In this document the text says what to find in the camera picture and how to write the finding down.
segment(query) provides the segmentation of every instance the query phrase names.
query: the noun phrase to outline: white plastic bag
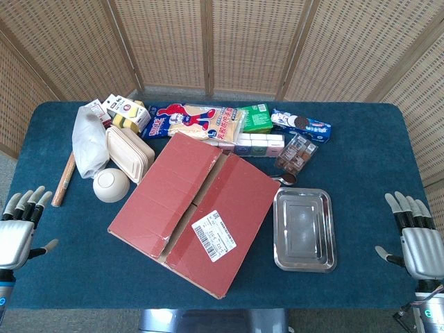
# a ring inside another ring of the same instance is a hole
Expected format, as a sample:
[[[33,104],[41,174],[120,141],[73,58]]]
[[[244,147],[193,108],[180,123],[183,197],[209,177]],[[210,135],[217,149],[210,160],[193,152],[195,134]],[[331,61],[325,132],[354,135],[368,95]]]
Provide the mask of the white plastic bag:
[[[72,150],[82,178],[93,178],[110,160],[105,128],[90,108],[79,107],[72,131]]]

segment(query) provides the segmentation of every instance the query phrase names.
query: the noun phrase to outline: green juice box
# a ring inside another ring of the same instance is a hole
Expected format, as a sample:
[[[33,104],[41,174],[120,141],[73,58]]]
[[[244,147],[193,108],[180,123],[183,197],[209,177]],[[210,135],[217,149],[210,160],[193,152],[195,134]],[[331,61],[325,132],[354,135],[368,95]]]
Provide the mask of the green juice box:
[[[266,104],[258,104],[237,108],[247,112],[244,133],[270,133],[273,128],[270,112]]]

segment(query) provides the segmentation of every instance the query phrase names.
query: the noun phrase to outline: box flap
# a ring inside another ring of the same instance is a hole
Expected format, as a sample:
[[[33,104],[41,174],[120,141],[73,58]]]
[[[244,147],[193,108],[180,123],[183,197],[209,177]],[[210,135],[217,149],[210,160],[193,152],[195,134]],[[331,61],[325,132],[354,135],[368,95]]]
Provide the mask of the box flap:
[[[218,148],[176,133],[108,231],[158,258],[220,154]]]
[[[213,296],[224,297],[279,186],[253,165],[230,155],[164,264]],[[236,247],[212,262],[191,225],[214,210],[225,223]]]

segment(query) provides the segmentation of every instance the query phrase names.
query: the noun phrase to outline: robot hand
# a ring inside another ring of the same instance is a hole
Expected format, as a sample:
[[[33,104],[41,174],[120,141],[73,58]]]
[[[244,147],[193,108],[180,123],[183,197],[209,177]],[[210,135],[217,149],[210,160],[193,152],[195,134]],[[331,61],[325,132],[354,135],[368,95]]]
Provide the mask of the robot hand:
[[[384,260],[405,267],[417,280],[444,278],[444,243],[436,230],[432,216],[424,203],[395,192],[385,198],[390,205],[401,237],[402,253],[398,257],[376,246],[377,254]]]
[[[26,260],[57,246],[58,240],[53,239],[44,247],[31,250],[35,229],[51,196],[49,191],[44,193],[43,186],[23,196],[21,193],[12,196],[0,221],[0,270],[17,270]]]

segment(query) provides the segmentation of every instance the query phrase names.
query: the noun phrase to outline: white bowl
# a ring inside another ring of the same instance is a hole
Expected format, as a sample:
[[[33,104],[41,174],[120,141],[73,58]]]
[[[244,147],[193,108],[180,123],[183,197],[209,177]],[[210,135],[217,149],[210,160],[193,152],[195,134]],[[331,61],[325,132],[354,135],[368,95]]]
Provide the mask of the white bowl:
[[[115,203],[128,193],[130,181],[122,170],[109,168],[96,175],[92,188],[99,200],[104,203]]]

